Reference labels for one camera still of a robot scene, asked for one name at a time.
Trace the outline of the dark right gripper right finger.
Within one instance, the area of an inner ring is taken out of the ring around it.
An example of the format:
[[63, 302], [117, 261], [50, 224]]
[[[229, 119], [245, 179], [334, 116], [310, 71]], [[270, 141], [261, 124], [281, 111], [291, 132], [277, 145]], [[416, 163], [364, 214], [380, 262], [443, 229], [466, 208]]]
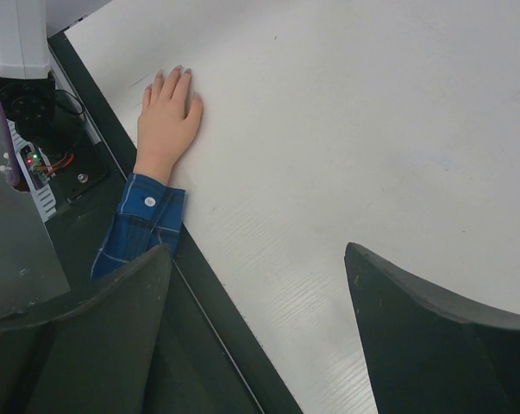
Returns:
[[380, 413], [520, 413], [520, 315], [349, 243], [348, 286]]

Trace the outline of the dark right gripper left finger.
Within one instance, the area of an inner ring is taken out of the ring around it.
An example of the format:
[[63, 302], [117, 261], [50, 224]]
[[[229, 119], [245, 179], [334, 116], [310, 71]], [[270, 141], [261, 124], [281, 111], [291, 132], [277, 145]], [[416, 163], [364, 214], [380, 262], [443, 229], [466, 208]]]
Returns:
[[0, 319], [0, 413], [138, 413], [166, 302], [159, 245]]

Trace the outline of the blue plaid sleeve forearm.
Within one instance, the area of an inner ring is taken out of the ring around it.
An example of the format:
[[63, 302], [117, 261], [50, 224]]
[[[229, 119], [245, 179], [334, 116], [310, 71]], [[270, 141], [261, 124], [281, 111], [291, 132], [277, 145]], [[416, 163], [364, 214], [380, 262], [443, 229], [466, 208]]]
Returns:
[[100, 279], [161, 244], [173, 253], [179, 243], [184, 203], [184, 190], [130, 174], [92, 264], [91, 279]]

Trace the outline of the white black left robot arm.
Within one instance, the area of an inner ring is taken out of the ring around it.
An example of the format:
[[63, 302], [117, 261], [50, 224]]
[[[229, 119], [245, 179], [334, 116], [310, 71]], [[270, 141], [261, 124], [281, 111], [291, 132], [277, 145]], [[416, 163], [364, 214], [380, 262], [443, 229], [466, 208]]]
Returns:
[[16, 133], [46, 154], [77, 147], [85, 134], [79, 117], [57, 100], [43, 1], [0, 1], [0, 123], [3, 141]]

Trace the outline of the person's bare hand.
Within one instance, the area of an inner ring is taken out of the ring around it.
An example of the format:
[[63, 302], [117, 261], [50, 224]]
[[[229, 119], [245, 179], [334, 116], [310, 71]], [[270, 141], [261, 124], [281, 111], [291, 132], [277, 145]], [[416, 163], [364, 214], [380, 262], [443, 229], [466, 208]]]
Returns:
[[197, 136], [204, 104], [191, 93], [191, 69], [158, 71], [143, 94], [133, 173], [167, 185], [172, 169]]

